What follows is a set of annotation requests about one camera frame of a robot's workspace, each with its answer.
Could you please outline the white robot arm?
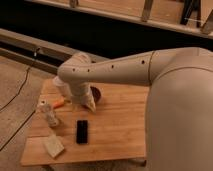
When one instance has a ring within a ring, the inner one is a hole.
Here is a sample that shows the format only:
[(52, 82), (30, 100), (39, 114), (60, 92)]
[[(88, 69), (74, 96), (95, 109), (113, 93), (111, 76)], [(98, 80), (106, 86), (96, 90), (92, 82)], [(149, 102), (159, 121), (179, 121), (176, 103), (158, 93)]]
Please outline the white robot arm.
[(80, 104), (92, 99), (92, 82), (148, 86), (148, 171), (213, 171), (213, 51), (154, 50), (98, 63), (76, 53), (57, 75)]

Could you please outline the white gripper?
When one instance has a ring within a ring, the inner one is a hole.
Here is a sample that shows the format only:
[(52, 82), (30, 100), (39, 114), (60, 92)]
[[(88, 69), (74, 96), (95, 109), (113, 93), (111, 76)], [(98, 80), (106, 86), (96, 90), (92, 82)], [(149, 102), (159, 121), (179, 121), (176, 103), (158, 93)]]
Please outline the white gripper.
[(76, 104), (88, 107), (92, 112), (96, 111), (95, 100), (89, 83), (72, 85), (71, 99)]

